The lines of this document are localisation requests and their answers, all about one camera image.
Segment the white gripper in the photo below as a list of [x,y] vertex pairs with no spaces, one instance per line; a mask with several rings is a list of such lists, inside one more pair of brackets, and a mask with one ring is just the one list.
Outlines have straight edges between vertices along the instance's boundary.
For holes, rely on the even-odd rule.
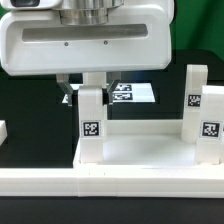
[[[12,76],[164,69],[171,61],[174,0],[0,0],[0,64]],[[113,103],[119,81],[102,89]]]

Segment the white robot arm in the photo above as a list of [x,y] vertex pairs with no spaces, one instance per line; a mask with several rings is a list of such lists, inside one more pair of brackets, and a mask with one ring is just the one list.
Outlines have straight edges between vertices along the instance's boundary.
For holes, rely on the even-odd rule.
[[110,102],[102,84],[77,92],[73,73],[160,70],[172,57],[174,0],[0,0],[0,65],[11,76],[55,75],[71,98]]

